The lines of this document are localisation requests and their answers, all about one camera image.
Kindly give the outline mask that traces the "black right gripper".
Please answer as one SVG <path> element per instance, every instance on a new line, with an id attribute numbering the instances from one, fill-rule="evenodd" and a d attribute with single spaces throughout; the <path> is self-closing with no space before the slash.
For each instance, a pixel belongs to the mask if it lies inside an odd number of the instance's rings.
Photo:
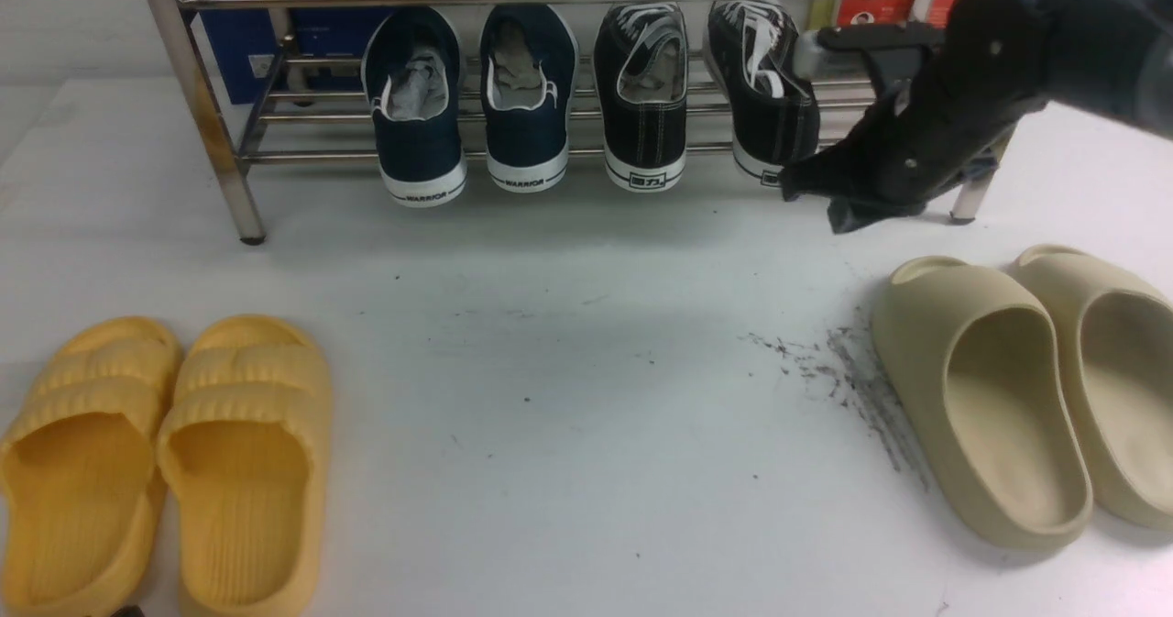
<path id="1" fill-rule="evenodd" d="M 828 198 L 834 236 L 925 212 L 972 158 L 1038 107 L 1052 5 L 955 0 L 938 53 L 872 106 L 862 136 L 786 167 L 781 198 Z"/>

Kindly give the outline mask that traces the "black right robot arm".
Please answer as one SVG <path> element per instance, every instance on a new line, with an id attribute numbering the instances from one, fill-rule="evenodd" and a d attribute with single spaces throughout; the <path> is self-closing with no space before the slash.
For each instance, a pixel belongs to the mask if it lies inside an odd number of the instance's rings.
<path id="1" fill-rule="evenodd" d="M 835 233 L 925 212 L 951 190 L 975 221 L 1023 116 L 1057 102 L 1169 138 L 1169 0 L 955 0 L 921 21 L 820 29 L 795 69 L 859 57 L 875 99 L 840 138 L 786 167 L 784 201 L 829 199 Z"/>

